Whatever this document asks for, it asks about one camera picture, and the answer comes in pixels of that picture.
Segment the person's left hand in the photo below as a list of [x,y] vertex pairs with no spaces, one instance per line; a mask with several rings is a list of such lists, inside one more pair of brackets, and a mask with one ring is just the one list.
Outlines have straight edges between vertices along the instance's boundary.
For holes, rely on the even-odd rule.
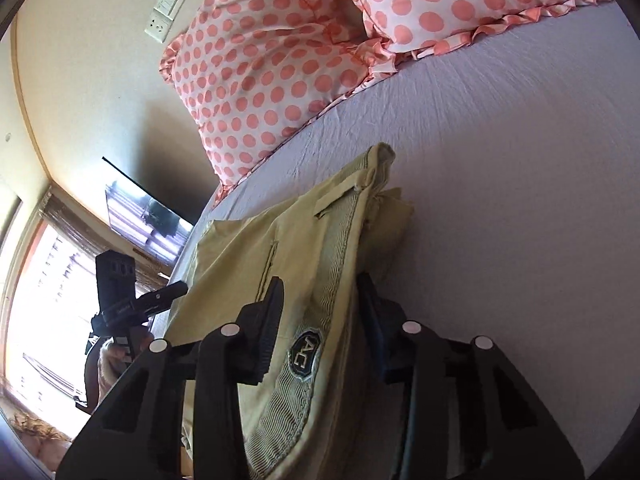
[[[145,325],[136,328],[134,336],[136,336],[139,343],[137,354],[141,354],[148,348],[154,339],[153,334]],[[131,362],[132,359],[128,353],[127,346],[118,344],[113,338],[102,344],[99,359],[96,363],[100,402],[108,395]]]

